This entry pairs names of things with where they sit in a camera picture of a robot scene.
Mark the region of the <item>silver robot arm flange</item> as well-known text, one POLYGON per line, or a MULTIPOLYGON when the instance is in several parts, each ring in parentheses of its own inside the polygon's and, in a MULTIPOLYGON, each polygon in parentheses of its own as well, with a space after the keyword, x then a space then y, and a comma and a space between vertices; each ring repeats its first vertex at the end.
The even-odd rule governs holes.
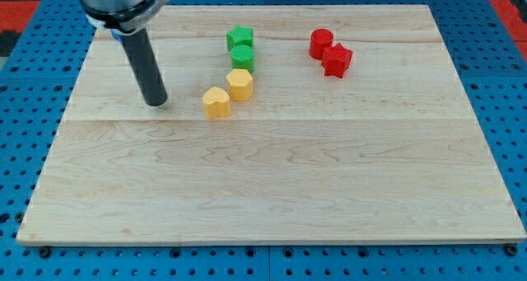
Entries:
POLYGON ((120 35, 132 35, 147 23, 170 0, 80 0, 88 21, 98 29, 120 35))

